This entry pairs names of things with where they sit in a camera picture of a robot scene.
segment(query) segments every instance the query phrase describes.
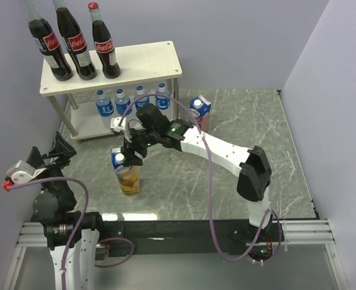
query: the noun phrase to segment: milk carton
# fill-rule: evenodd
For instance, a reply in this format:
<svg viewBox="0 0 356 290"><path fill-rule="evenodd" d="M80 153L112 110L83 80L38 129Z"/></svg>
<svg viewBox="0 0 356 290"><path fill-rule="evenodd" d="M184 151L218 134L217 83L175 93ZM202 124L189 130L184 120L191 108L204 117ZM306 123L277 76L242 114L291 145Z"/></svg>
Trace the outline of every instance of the milk carton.
<svg viewBox="0 0 356 290"><path fill-rule="evenodd" d="M212 103L202 95L199 95L190 101L190 113L197 119L203 132L208 131L208 120L211 106Z"/></svg>

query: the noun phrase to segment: shelf rack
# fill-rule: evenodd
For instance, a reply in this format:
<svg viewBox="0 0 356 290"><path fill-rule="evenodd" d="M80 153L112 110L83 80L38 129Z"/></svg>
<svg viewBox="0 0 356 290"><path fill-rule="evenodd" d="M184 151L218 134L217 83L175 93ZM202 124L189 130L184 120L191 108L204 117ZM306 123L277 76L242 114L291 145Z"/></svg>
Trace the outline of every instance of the shelf rack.
<svg viewBox="0 0 356 290"><path fill-rule="evenodd" d="M74 75L65 82L57 80L47 62L45 60L43 62L40 94L48 98L74 140L100 137L111 133L110 129L103 124L95 103L78 105L73 93L166 80L169 91L173 93L176 100L179 99L179 78L182 76L182 69L172 41L116 47L115 49L116 59L121 68L120 76L115 79L107 79L104 76L101 62L94 50L89 52L97 70L97 76L92 80L79 78L68 54L65 54L65 57ZM64 113L55 98L55 95L63 94L67 96L72 106L71 119ZM170 104L167 117L169 119L179 117L178 107L173 102Z"/></svg>

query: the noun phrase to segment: marble table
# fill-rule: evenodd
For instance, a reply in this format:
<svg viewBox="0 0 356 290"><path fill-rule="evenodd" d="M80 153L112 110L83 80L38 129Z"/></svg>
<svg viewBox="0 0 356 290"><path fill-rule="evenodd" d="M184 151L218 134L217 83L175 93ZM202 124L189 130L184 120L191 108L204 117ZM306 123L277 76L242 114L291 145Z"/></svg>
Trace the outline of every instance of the marble table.
<svg viewBox="0 0 356 290"><path fill-rule="evenodd" d="M91 102L91 93L76 95L78 103ZM281 218L315 218L314 206L300 166L288 123L275 90L191 89L181 90L180 100L202 94L212 102L209 133L230 143L264 148L273 170L269 189L272 209ZM149 148L139 167L141 192L121 193L111 163L111 149L122 146L122 136L77 144L65 129L63 135L77 151L65 176L78 178L89 189L88 211L99 211L108 221L198 220L208 218L208 161L188 153ZM236 192L237 179L214 165L212 200L215 219L248 218L247 205ZM83 191L71 188L84 204Z"/></svg>

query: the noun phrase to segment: juice carton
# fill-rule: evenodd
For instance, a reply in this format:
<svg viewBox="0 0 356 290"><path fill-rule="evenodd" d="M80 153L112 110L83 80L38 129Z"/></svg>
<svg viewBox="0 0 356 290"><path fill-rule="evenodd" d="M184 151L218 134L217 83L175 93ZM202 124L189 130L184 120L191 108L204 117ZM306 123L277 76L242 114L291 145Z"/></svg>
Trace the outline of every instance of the juice carton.
<svg viewBox="0 0 356 290"><path fill-rule="evenodd" d="M112 149L111 159L116 177L123 193L138 193L141 191L138 170L135 166L123 166L124 155L120 148Z"/></svg>
<svg viewBox="0 0 356 290"><path fill-rule="evenodd" d="M203 132L208 131L209 113L212 103L202 95L195 97L190 101L190 113L197 119Z"/></svg>

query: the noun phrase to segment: cable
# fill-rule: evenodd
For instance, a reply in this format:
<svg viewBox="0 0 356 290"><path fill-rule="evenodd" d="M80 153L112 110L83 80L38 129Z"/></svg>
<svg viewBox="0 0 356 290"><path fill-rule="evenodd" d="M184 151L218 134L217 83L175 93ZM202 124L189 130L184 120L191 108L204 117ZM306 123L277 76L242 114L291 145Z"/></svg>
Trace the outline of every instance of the cable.
<svg viewBox="0 0 356 290"><path fill-rule="evenodd" d="M197 122L197 120L194 118L194 116L190 113L190 110L188 108L186 108L186 106L184 106L181 102L177 101L175 98L172 98L171 96L169 95L161 95L161 94L147 94L147 95L144 95L142 97L140 97L139 99L137 100L134 100L133 102L130 103L130 105L126 108L126 110L124 111L123 113L123 116L126 116L127 112L131 109L131 107L138 101L138 100L142 100L143 98L147 98L147 97L151 97L151 96L156 96L156 97L167 97L169 98L170 100L172 100L173 102L177 103L182 109L184 109L188 114L189 114L189 118L190 120L194 123L194 125L196 126L199 134L201 134L201 128ZM124 117L121 118L120 122L119 122L119 126L122 125L122 122L123 122L123 119ZM218 240L217 240L217 235L215 233L215 228L214 228L214 221L213 221L213 212L212 212L212 156L211 156L211 150L209 148L209 144L208 142L206 142L206 139L205 139L205 136L202 137L202 140L203 140L203 144L205 145L205 148L206 148L206 151L208 153L208 160L209 160L209 182L208 182L208 212L209 212L209 225L210 225L210 232L212 234L212 239L213 239L213 243L214 243L214 246L217 250L217 252L221 255L222 258L224 258L225 260L227 261L230 261L230 262L235 262L235 261L239 261L241 259L243 259L244 257L246 257L249 253L249 251L255 246L256 244L256 241L258 239L258 236L262 230L262 225L264 224L264 221L265 221L265 218L267 217L267 215L272 212L273 215L275 216L276 220L277 220L277 223L278 223L278 228L279 228L279 243L278 243L278 246L276 248L276 251L273 253L272 257L269 258L268 260L266 260L265 262L268 262L269 260L271 260L279 251L280 249L280 245L281 245L281 237L282 237L282 229L281 229L281 225L280 225L280 220L277 216L277 214L273 211L273 210L270 210L268 209L264 216L262 217L262 220L261 220L261 223L257 229L257 232L256 232L256 235L254 237L254 239L252 240L252 243L250 244L250 246L248 247L248 249L246 249L246 251L240 255L239 257L236 257L236 258L231 258L231 257L228 257L226 256L221 248L220 248L220 245L218 244Z"/></svg>
<svg viewBox="0 0 356 290"><path fill-rule="evenodd" d="M131 246L130 254L126 258L124 258L122 261L120 261L120 262L118 262L116 264L112 264L112 265L95 265L95 267L97 267L97 268L112 268L112 267L115 267L115 266L119 266L119 265L122 265L125 261L129 260L129 258L131 258L131 256L133 255L134 250L135 250L134 243L131 242L130 240L127 240L127 239L123 238L123 237L110 237L108 239L101 240L99 243L105 243L105 242L108 242L110 240L121 240L123 242L129 243L130 246Z"/></svg>
<svg viewBox="0 0 356 290"><path fill-rule="evenodd" d="M38 184L38 183L42 183L42 182L52 182L52 181L72 181L72 182L76 182L77 184L80 184L81 187L84 190L84 196L85 196L85 203L84 203L84 208L83 211L81 212L81 215L79 217L79 219L76 222L76 225L74 227L74 229L71 232L71 235L69 236L67 243L65 245L65 249L64 249L64 253L63 253L63 257L62 257L62 289L66 290L66 282L65 282L65 260L69 251L69 246L71 244L72 239L75 236L75 233L77 231L77 229L79 228L81 221L84 218L84 215L86 214L87 211L87 206L88 206L88 189L85 186L84 183L82 183L80 180L75 179L75 178L70 178L70 177L49 177L49 178L43 178L43 179L38 179L38 180L34 180L34 181L30 181L28 183L25 184L17 184L11 187L8 187L9 190L15 190L15 189L21 189L22 187L26 187L26 186L30 186L30 185L34 185L34 184Z"/></svg>
<svg viewBox="0 0 356 290"><path fill-rule="evenodd" d="M70 178L70 177L49 177L49 178L43 178L43 179L38 179L38 180L34 180L34 181L30 181L28 183L25 183L25 184L16 184L14 186L11 186L11 187L8 187L9 190L16 190L16 189L21 189L22 187L26 187L26 186L31 186L31 185L35 185L35 184L39 184L39 183L42 183L42 182L53 182L53 181L72 181L72 182L76 182L77 184L80 184L81 187L83 188L84 190L84 196L85 196L85 203L84 203L84 207L83 207L83 211L81 212L81 215L80 217L78 218L77 222L76 222L76 225L74 227L74 229L72 230L71 232L71 235L69 236L68 240L67 240L67 243L65 245L65 249L64 249L64 253L63 253L63 257L62 257L62 267L61 267L61 270L62 270L62 289L63 290L66 290L66 280L65 280L65 272L66 272L66 268L65 268L65 260L66 260L66 257L68 255L68 251L69 251L69 246L71 244L71 241L72 239L74 238L75 234L76 234L76 231L77 229L79 228L83 218L84 218L84 215L86 214L86 211L87 211L87 206L88 206L88 189L86 187L86 185L84 183L82 183L80 180L78 179L75 179L75 178ZM122 240L124 242L127 242L131 245L131 252L130 254L122 261L120 261L119 263L116 263L116 264L113 264L113 265L95 265L95 267L98 267L98 268L110 268L110 267L114 267L114 266L119 266L121 264L123 264L125 261L129 260L129 258L131 258L131 256L133 255L134 253L134 250L135 250L135 246L133 244L133 242L131 242L130 240L127 240L123 237L112 237L112 238L109 238L109 239L104 239L104 240L101 240L100 243L104 243L104 242L108 242L109 240Z"/></svg>
<svg viewBox="0 0 356 290"><path fill-rule="evenodd" d="M141 98L137 99L136 101L138 100L141 100L143 98L147 98L147 97L151 97L151 96L156 96L156 97L167 97L169 98L170 100L172 100L173 102L177 103L181 108L183 108L188 114L189 114L189 118L191 119L191 121L194 123L194 125L196 126L196 128L198 129L198 132L199 134L201 134L201 129L200 129L200 126L197 122L197 120L191 115L190 113L190 110L188 108L186 108L186 106L184 106L181 102L177 101L175 98L172 98L171 96L169 95L160 95L160 94L147 94L147 95L144 95L142 96ZM130 108L132 108L132 106L136 103L136 101L133 101L130 103L130 105L125 109L124 113L123 113L123 116L119 122L119 126L122 125L122 122L123 122L123 119L124 119L124 116L127 115L128 111L130 110ZM267 215L272 212L273 215L275 216L276 220L277 220L277 223L278 223L278 228L279 228L279 243L278 243L278 246L276 248L276 251L273 253L273 255L271 256L271 258L269 258L268 260L266 260L265 262L268 262L269 260L271 260L279 251L280 249L280 245L281 245L281 234L282 234L282 230L281 230L281 225L280 225L280 221L279 221L279 218L277 216L277 214L272 210L268 209L264 216L262 217L262 220L261 220L261 223L257 229L257 232L256 232L256 235L254 237L254 239L252 240L252 243L250 244L250 246L248 247L248 249L246 249L246 251L239 257L237 258L230 258L226 255L224 255L224 253L222 252L219 244L218 244L218 240L217 240L217 235L215 233L215 228L214 228L214 221L213 221L213 213L212 213L212 159L211 159L211 150L209 148L209 145L208 143L206 142L205 140L205 136L203 136L202 138L203 140L203 144L205 145L205 148L206 148L206 151L208 153L208 160L209 160L209 183L208 183L208 211L209 211L209 224L210 224L210 231L211 231L211 234L212 234L212 239L213 239L213 243L214 243L214 246L217 250L217 252L221 255L222 258L224 258L225 260L227 261L230 261L230 262L234 262L234 261L239 261L241 259L243 259L245 256L247 256L247 254L249 253L249 251L255 246L256 244L256 241L258 239L258 236L261 232L261 229L262 229L262 225L265 221L265 218L267 217ZM30 181L28 183L25 183L25 184L17 184L17 185L14 185L12 187L8 187L9 190L16 190L16 189L21 189L22 187L26 187L26 186L30 186L30 185L35 185L35 184L39 184L39 183L42 183L42 182L53 182L53 181L72 181L72 182L76 182L77 184L81 185L81 187L83 188L84 190L84 196L85 196L85 203L84 203L84 208L83 208L83 211L81 212L81 215L78 219L78 221L76 222L76 225L74 227L74 229L72 230L71 232L71 235L69 236L68 238L68 241L66 243L66 246L65 246L65 249L64 249L64 253L63 253L63 257L62 257L62 264L61 264L61 267L62 267L62 289L63 290L66 290L66 280L65 280L65 271L66 271L66 268L65 268L65 259L66 259L66 256L68 254L68 251L69 251L69 246L71 244L71 241L72 239L74 238L75 234L76 234L76 231L77 229L79 228L80 224L81 224L81 221L83 220L84 218L84 215L86 214L86 211L87 211L87 206L88 206L88 189L87 187L85 186L84 183L82 183L80 180L78 179L75 179L75 178L69 178L69 177L49 177L49 178L43 178L43 179L38 179L38 180L34 180L34 181ZM122 261L116 263L116 264L113 264L113 265L95 265L96 267L98 268L110 268L110 267L114 267L114 266L118 266L118 265L121 265L123 264L124 262L126 262L127 260L129 260L129 258L131 258L133 252L134 252L134 249L135 249L135 246L133 244L133 242L131 242L130 240L127 240L125 238L121 238L121 237L113 237L113 238L109 238L109 239L104 239L104 240L101 240L100 243L103 243L103 242L107 242L109 240L122 240L122 241L125 241L125 242L128 242L130 245L131 245L131 252L130 254Z"/></svg>

